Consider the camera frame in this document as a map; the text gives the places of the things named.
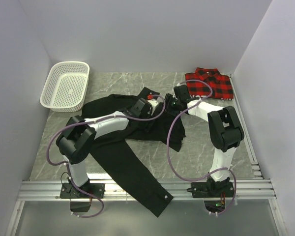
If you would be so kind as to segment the black long sleeve shirt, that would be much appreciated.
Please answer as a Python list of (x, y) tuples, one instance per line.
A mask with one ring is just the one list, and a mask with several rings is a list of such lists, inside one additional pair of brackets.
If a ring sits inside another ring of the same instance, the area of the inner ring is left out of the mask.
[[(164, 112), (146, 133), (132, 121), (125, 130), (116, 131), (96, 139), (90, 154), (112, 179), (153, 215), (159, 217), (173, 199), (148, 168), (139, 160), (127, 139), (135, 141), (161, 141), (166, 143), (174, 116)], [(170, 136), (170, 148), (180, 151), (185, 138), (182, 121), (176, 121)]]

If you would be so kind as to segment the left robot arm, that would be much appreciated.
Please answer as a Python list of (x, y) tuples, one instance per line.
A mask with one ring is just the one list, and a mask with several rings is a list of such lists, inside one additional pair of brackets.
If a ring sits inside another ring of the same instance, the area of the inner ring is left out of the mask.
[(109, 115), (70, 118), (67, 126), (59, 132), (56, 145), (64, 157), (73, 194), (83, 198), (89, 193), (85, 159), (96, 139), (115, 131), (123, 131), (132, 121), (151, 123), (162, 115), (165, 107), (162, 96), (151, 95), (148, 99), (140, 98), (131, 108), (123, 108)]

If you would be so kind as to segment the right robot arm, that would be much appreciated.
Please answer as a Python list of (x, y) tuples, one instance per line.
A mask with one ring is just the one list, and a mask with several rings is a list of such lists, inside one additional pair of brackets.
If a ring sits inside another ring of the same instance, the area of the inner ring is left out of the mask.
[[(236, 190), (235, 184), (230, 182), (230, 170), (233, 155), (244, 139), (244, 131), (232, 106), (220, 107), (202, 100), (192, 99), (190, 95), (165, 96), (166, 109), (176, 114), (167, 136), (167, 159), (174, 174), (184, 181), (196, 182), (206, 179), (199, 187), (188, 189), (191, 193), (200, 194), (202, 197), (220, 197), (223, 194), (231, 197)], [(175, 122), (183, 113), (198, 117), (208, 122), (210, 140), (214, 146), (212, 167), (207, 175), (199, 179), (186, 179), (181, 177), (174, 169), (169, 154), (169, 141)]]

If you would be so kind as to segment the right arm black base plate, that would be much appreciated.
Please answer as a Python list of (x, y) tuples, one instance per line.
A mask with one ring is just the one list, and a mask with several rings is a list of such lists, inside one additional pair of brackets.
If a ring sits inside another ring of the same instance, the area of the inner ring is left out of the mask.
[(233, 197), (235, 187), (229, 178), (218, 182), (208, 179), (206, 182), (192, 182), (187, 192), (191, 193), (193, 198)]

